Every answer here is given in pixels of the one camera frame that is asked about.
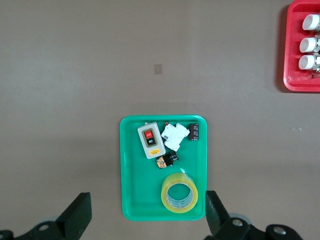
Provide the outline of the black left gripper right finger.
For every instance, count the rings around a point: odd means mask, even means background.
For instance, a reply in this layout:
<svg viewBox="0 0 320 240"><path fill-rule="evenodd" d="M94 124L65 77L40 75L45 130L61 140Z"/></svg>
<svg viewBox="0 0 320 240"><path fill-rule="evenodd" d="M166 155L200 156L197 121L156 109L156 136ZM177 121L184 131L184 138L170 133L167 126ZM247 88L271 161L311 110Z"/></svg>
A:
<svg viewBox="0 0 320 240"><path fill-rule="evenodd" d="M239 216L230 216L214 190L205 193L205 215L211 235L207 240L301 240L291 227L270 224L264 231Z"/></svg>

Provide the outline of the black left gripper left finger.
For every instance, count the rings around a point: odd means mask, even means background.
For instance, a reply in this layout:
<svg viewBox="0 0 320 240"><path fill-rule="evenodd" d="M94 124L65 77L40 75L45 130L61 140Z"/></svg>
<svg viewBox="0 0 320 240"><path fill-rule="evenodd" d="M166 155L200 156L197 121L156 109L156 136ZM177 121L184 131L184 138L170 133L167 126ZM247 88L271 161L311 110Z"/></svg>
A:
<svg viewBox="0 0 320 240"><path fill-rule="evenodd" d="M14 236L1 230L2 240L79 240L92 220L92 201L89 192L80 193L54 221L43 221L28 232Z"/></svg>

